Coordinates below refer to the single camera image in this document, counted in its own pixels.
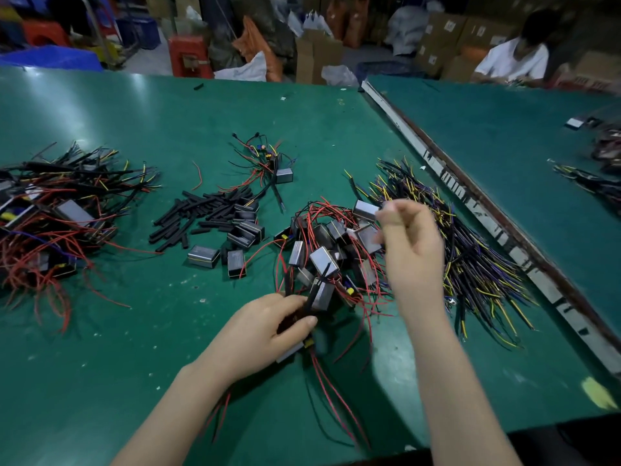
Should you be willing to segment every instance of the green table surface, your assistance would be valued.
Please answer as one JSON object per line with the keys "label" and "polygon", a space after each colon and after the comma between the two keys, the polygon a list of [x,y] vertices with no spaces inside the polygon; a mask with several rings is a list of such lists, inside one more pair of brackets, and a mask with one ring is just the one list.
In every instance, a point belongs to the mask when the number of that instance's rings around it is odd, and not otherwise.
{"label": "green table surface", "polygon": [[475,181],[621,337],[621,221],[548,162],[601,174],[601,164],[590,157],[594,132],[564,124],[591,114],[618,119],[621,101],[388,76],[369,81]]}
{"label": "green table surface", "polygon": [[[308,200],[325,196],[352,205],[344,177],[359,181],[376,172],[377,157],[409,156],[422,164],[366,97],[355,89],[295,84],[256,84],[149,77],[122,73],[0,68],[0,153],[3,163],[30,157],[53,141],[61,153],[78,140],[86,150],[100,145],[161,170],[163,187],[144,196],[120,221],[115,241],[150,249],[152,221],[204,177],[200,192],[240,182],[227,160],[236,161],[231,133],[266,133],[282,139],[281,151],[298,157],[293,183],[280,186],[287,213],[268,193],[260,220],[268,233],[288,224]],[[419,172],[427,184],[439,184]],[[457,212],[484,232],[464,207]],[[223,234],[191,243],[218,245]],[[74,306],[65,336],[60,321],[44,311],[36,324],[32,305],[0,318],[0,463],[3,465],[104,465],[140,425],[177,371],[194,359],[248,300],[274,290],[275,253],[253,261],[248,277],[230,281],[219,266],[183,265],[180,247],[160,257],[105,250],[96,258],[105,282],[94,286],[131,309],[106,303],[66,280]],[[525,346],[507,350],[478,324],[468,323],[466,350],[506,431],[604,415],[583,392],[593,376],[619,392],[561,317],[534,292],[541,307],[526,307],[539,331],[514,317]],[[394,307],[389,311],[396,313]],[[212,427],[197,440],[188,464],[326,465],[403,452],[429,445],[417,392],[413,352],[402,321],[373,321],[373,360],[368,335],[338,363],[360,313],[343,310],[323,329],[327,373],[359,416],[371,452],[352,447],[332,417],[306,357],[272,366],[234,386],[221,434]]]}

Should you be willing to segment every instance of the blue plastic crate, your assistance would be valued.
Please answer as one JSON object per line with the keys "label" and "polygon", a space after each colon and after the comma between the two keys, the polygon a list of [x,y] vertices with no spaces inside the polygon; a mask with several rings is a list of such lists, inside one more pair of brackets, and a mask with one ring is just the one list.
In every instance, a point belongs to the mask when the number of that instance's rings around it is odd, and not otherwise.
{"label": "blue plastic crate", "polygon": [[0,65],[61,68],[64,70],[104,69],[95,52],[61,46],[43,46],[0,56]]}
{"label": "blue plastic crate", "polygon": [[[153,18],[148,16],[135,16],[132,15],[132,20],[136,26],[136,32],[139,38],[139,44],[142,49],[155,49],[161,41],[159,40],[159,30],[157,28],[157,22]],[[123,42],[123,46],[131,46],[135,41],[134,30],[132,30],[132,23],[129,16],[117,19],[117,26],[119,27],[120,38]]]}
{"label": "blue plastic crate", "polygon": [[389,60],[385,62],[360,62],[356,65],[354,75],[359,83],[362,83],[369,75],[392,75],[399,77],[424,77],[425,72],[415,66]]}

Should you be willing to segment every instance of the left hand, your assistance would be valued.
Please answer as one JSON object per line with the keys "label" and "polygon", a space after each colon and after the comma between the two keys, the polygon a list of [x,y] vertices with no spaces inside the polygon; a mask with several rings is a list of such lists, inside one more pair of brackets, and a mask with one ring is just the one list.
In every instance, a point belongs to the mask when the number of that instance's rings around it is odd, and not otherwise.
{"label": "left hand", "polygon": [[193,363],[228,387],[268,365],[304,340],[317,325],[315,316],[297,321],[276,334],[283,319],[300,309],[304,296],[267,294],[239,309]]}

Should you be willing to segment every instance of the red plastic stool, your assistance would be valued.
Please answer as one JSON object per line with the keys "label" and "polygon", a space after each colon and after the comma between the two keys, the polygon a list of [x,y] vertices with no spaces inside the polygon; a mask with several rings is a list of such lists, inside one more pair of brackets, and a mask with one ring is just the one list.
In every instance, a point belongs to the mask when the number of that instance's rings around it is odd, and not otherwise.
{"label": "red plastic stool", "polygon": [[53,21],[24,21],[26,42],[35,47],[56,44],[71,47],[71,41],[60,24]]}
{"label": "red plastic stool", "polygon": [[214,78],[202,37],[173,36],[168,51],[175,77]]}

